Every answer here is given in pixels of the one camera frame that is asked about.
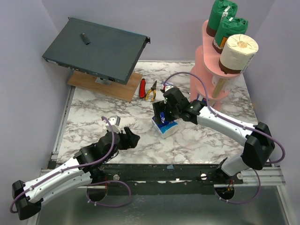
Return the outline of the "pink three-tier shelf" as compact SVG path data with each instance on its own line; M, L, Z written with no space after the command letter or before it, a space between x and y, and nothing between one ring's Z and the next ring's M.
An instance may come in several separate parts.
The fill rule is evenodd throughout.
M198 78L201 78L206 85L208 91L208 99L212 101L212 107L220 110L221 101L228 96L229 91L222 91L224 80L220 80L215 87L212 84L213 76L219 78L230 79L232 82L239 74L226 74L219 67L220 54L212 46L213 37L209 36L206 32L208 21L202 25L202 45L195 51L195 66L191 72Z

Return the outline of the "blue handled screwdriver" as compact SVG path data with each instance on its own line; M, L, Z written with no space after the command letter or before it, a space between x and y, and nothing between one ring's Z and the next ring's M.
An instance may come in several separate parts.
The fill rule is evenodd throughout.
M166 83L169 83L169 84L172 84L173 85L173 83L171 83L171 82L164 82L164 81L162 81L161 82L161 84L166 84ZM184 90L184 89L182 89L181 87L178 87L178 86L174 86L175 88L178 88L179 90L181 90L181 92L184 92L184 93L187 93L187 94L189 94L190 95L190 92L189 91L186 91L186 90Z

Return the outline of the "blue Tempo roll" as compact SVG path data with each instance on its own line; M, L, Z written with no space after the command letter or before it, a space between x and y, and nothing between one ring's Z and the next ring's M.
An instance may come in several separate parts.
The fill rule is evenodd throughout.
M197 94L196 99L201 101L204 104L207 104L207 99L203 96L201 96L200 94Z

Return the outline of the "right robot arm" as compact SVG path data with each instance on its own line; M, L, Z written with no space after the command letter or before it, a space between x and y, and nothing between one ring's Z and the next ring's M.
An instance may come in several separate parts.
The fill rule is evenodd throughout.
M246 123L208 107L205 102L189 101L175 87L170 88L163 96L164 100L152 105L156 124L182 119L185 122L212 128L243 146L241 153L226 158L219 164L215 173L218 182L225 184L236 173L249 168L263 169L275 148L266 124Z

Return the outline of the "yellow handled pliers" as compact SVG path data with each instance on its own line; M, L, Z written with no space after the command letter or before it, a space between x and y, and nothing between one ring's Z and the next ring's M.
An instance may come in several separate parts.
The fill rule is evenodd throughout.
M151 86L151 88L148 90L146 96L145 96L145 100L148 100L149 98L151 99L151 101L153 102L156 98L156 87L157 87L157 81L155 81L153 83L153 85Z

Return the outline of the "white floral paper towel roll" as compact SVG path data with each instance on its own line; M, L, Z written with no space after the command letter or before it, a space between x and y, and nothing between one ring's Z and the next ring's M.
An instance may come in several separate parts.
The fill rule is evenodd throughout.
M224 80L224 85L221 90L225 91L225 92L230 91L232 88L232 83L231 83L230 79L224 79L224 78L219 78L217 76L213 76L212 84L216 87L220 80Z

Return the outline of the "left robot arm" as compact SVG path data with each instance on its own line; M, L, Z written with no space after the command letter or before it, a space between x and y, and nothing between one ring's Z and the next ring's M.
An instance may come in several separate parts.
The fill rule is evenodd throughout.
M73 157L49 173L31 181L18 180L12 184L11 213L26 220L41 211L42 204L59 193L81 185L106 183L101 170L119 150L134 149L140 136L129 127L119 133L108 131L98 142L81 148Z

